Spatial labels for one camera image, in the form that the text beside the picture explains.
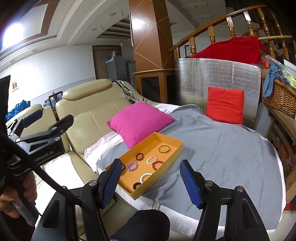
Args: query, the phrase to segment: magenta pillow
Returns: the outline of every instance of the magenta pillow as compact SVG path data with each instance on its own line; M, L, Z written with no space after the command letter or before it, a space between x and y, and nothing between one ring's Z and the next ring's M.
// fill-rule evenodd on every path
M114 115L107 124L122 136L129 148L132 148L174 120L170 115L147 103L137 102Z

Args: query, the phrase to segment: brown column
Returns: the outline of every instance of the brown column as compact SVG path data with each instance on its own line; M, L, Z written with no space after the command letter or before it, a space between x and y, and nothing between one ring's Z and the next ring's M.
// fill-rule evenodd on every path
M173 75L174 57L165 0L129 0L129 7L138 92L153 99L149 96L153 91L145 86L159 88L155 93L159 92L160 99L154 101L167 102L167 76Z

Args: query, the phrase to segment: gray sheet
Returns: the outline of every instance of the gray sheet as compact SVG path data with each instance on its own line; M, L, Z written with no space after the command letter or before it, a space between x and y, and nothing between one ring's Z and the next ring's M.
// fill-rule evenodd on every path
M187 159L195 171L220 187L244 186L266 229L275 229L281 216L283 190L272 145L254 130L212 121L196 105L181 106L170 115L176 121L160 133L183 141L184 150L143 196L199 220L201 211L191 203L179 172L180 162ZM122 142L97 166L104 170L127 151ZM225 216L223 206L219 225L225 225Z

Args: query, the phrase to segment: striped curtain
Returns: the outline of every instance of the striped curtain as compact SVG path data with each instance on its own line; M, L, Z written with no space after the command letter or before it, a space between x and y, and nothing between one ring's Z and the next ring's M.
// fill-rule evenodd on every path
M108 79L106 57L111 57L112 52L121 55L121 47L118 45L97 45L93 46L94 70L96 79Z

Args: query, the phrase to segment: yellow box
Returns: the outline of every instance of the yellow box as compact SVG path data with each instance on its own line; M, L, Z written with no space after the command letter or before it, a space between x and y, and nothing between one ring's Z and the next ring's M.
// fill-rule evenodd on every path
M158 148L161 145L168 145L170 147L170 151L168 153L160 153ZM152 133L150 136L145 138L139 144L135 145L119 158L125 166L135 161L138 164L138 167L132 172L125 169L122 172L118 184L130 197L132 197L132 199L136 200L171 166L171 164L177 159L182 151L182 141L157 132ZM144 154L144 158L141 161L136 160L136 155L138 153ZM163 164L157 163L155 165L157 168L156 171L153 169L151 164L146 163L146 160L151 156L156 156L158 160L164 162ZM134 190L133 185L136 182L139 182L140 176L146 172L150 172L152 175L145 176L143 178L144 182L139 185L136 190Z

